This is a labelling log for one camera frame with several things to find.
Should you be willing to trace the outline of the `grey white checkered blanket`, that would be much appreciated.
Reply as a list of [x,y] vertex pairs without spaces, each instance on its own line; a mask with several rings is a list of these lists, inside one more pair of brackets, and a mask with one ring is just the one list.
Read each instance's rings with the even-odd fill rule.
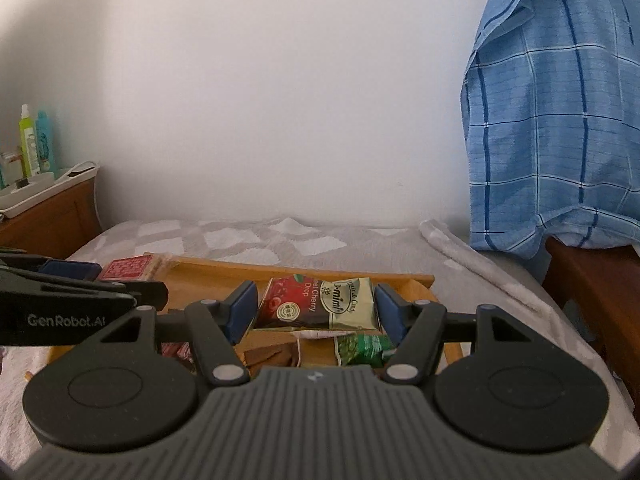
[[88,479],[609,479],[638,454],[639,428],[604,362],[576,333],[524,266],[476,252],[430,220],[413,229],[311,228],[266,223],[129,221],[78,249],[107,264],[143,254],[217,262],[425,274],[454,311],[495,304],[597,373],[610,407],[590,445],[518,456],[482,448],[450,429],[416,392],[376,384],[360,372],[331,373],[293,389],[271,372],[256,387],[216,393],[203,415],[173,437],[123,456],[42,448],[23,412],[26,372],[43,348],[6,352],[1,372],[1,457],[24,478]]

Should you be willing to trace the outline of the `brown red chocolate bar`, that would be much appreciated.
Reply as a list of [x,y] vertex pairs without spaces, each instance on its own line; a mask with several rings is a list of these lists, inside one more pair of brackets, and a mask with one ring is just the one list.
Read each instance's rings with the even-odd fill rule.
[[172,359],[182,365],[191,374],[196,373],[190,344],[187,342],[162,342],[160,344],[160,353],[165,358]]

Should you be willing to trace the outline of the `teal bottle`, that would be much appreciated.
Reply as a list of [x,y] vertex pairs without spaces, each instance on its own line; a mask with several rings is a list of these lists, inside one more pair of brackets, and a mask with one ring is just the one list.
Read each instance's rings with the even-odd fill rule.
[[40,169],[43,172],[55,172],[56,162],[53,149],[53,133],[50,119],[44,110],[40,110],[36,119],[37,150]]

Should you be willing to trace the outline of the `wooden serving tray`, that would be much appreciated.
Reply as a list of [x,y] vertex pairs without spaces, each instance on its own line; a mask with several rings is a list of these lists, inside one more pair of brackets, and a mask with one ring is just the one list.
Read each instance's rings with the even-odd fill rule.
[[244,281],[257,286],[257,314],[235,352],[257,373],[270,366],[384,365],[390,348],[373,289],[390,285],[408,301],[434,300],[425,274],[291,269],[192,258],[144,255],[114,260],[108,280],[147,278],[168,288],[166,313],[199,299],[226,298]]

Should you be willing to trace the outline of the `wooden sideboard cabinet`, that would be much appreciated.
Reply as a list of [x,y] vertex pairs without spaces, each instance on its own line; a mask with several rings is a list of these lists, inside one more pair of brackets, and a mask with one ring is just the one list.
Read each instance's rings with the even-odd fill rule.
[[2,220],[1,247],[58,259],[73,255],[103,232],[95,190],[92,178]]

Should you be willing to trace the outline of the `green lotion bottle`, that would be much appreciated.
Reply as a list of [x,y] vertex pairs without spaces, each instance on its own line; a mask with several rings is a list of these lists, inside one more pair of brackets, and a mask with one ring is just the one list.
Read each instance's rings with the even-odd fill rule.
[[40,174],[36,130],[27,104],[21,106],[20,133],[25,174],[27,177]]

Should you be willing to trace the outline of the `red cherry drop packet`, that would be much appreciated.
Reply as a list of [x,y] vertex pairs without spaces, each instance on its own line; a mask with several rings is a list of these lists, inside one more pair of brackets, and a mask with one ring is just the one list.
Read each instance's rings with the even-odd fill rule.
[[370,278],[329,281],[303,274],[273,278],[262,296],[258,330],[377,330]]

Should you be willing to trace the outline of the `red label peanut cake pack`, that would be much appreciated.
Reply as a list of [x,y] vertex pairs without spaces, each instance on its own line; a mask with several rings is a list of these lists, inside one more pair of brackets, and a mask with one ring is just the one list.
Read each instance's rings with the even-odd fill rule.
[[149,281],[170,263],[171,255],[146,252],[140,256],[115,259],[102,269],[98,281]]

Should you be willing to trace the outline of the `blue plaid shirt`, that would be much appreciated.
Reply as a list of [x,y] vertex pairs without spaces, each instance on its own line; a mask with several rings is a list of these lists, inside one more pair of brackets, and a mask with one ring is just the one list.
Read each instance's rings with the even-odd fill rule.
[[639,0],[487,0],[460,100],[473,248],[638,242]]

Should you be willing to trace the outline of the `green pea snack packet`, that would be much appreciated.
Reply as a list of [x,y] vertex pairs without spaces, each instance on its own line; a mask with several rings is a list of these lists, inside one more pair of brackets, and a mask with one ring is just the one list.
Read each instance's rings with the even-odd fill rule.
[[334,339],[339,366],[369,365],[383,368],[396,353],[396,347],[385,335],[348,334]]

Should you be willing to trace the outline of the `dark wooden chair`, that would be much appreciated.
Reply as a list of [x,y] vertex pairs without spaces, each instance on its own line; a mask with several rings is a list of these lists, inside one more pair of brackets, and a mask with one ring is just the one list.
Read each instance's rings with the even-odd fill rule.
[[639,389],[639,256],[630,246],[568,247],[550,237],[544,286],[558,301],[582,308],[608,362],[631,390]]

